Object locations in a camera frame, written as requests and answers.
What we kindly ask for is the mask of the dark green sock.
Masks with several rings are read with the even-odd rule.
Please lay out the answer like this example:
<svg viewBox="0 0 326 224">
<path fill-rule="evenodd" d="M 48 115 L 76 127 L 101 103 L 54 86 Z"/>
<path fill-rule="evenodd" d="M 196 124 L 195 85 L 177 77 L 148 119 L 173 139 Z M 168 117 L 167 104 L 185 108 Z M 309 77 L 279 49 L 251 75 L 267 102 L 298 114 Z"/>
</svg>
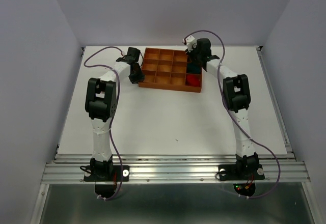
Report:
<svg viewBox="0 0 326 224">
<path fill-rule="evenodd" d="M 188 62 L 186 66 L 187 74 L 201 74 L 202 67 L 199 64 Z"/>
</svg>

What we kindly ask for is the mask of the orange compartment tray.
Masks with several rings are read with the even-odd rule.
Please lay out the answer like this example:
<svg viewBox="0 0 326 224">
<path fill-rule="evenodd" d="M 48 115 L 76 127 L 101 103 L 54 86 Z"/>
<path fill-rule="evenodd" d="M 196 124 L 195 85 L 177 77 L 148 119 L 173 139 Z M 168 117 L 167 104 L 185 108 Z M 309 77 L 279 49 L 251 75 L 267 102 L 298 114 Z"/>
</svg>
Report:
<svg viewBox="0 0 326 224">
<path fill-rule="evenodd" d="M 139 83 L 139 87 L 194 93 L 201 92 L 202 71 L 201 74 L 196 74 L 200 76 L 200 87 L 191 87 L 185 84 L 188 62 L 190 61 L 184 50 L 147 47 L 142 64 L 145 80 Z"/>
</svg>

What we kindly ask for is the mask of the red sock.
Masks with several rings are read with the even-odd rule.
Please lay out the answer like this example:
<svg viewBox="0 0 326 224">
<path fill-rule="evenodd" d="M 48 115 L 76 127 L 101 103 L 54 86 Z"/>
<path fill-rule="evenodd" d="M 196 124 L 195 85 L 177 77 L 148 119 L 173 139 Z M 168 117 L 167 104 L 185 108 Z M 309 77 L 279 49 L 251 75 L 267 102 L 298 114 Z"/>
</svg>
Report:
<svg viewBox="0 0 326 224">
<path fill-rule="evenodd" d="M 191 87 L 200 87 L 201 86 L 200 76 L 195 74 L 187 74 L 185 79 L 185 84 Z"/>
</svg>

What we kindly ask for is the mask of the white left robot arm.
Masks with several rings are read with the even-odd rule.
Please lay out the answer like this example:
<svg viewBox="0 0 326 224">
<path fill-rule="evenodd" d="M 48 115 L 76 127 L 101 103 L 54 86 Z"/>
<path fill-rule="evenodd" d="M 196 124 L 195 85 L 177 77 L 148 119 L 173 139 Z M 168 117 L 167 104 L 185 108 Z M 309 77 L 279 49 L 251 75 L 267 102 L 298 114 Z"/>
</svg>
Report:
<svg viewBox="0 0 326 224">
<path fill-rule="evenodd" d="M 129 78 L 132 84 L 144 81 L 139 58 L 141 51 L 129 47 L 127 53 L 115 47 L 121 53 L 112 67 L 107 65 L 88 65 L 86 68 L 103 67 L 108 72 L 99 78 L 90 78 L 87 84 L 85 110 L 91 119 L 93 128 L 93 153 L 88 168 L 83 170 L 89 176 L 108 180 L 114 174 L 113 154 L 110 147 L 111 127 L 120 96 L 120 81 Z"/>
</svg>

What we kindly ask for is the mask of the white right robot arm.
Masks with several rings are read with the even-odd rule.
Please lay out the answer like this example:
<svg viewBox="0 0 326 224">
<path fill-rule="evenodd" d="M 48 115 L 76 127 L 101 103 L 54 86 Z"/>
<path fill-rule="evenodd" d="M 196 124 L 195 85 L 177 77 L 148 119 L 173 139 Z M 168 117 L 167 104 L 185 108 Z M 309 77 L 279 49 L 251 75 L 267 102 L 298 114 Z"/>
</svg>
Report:
<svg viewBox="0 0 326 224">
<path fill-rule="evenodd" d="M 236 162 L 220 165 L 216 178 L 230 181 L 252 177 L 260 168 L 260 163 L 250 137 L 248 114 L 251 94 L 248 77 L 223 65 L 223 60 L 212 54 L 209 39 L 189 36 L 183 43 L 186 45 L 188 59 L 218 80 L 223 106 L 233 124 Z"/>
</svg>

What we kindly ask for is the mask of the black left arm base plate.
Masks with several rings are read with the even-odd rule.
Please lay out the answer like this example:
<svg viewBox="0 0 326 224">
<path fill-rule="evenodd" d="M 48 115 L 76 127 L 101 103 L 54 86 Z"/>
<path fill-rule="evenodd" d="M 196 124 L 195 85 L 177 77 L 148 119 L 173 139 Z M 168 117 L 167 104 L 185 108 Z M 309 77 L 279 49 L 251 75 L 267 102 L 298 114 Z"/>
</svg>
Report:
<svg viewBox="0 0 326 224">
<path fill-rule="evenodd" d="M 85 182 L 117 182 L 129 181 L 130 167 L 128 165 L 123 165 L 123 171 L 121 171 L 120 165 L 113 165 L 112 172 L 104 172 L 102 170 L 91 170 L 91 167 L 80 166 L 79 167 L 84 172 L 84 181 Z"/>
</svg>

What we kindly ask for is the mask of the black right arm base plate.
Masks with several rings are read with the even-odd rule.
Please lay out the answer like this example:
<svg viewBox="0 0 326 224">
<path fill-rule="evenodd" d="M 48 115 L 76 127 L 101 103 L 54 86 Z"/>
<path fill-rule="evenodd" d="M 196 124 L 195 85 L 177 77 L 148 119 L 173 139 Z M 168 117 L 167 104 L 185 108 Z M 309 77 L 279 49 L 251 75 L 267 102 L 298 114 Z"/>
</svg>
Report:
<svg viewBox="0 0 326 224">
<path fill-rule="evenodd" d="M 246 181 L 251 180 L 264 180 L 265 175 L 262 165 L 257 168 L 238 169 L 234 164 L 221 164 L 218 166 L 218 171 L 215 178 L 220 181 Z"/>
</svg>

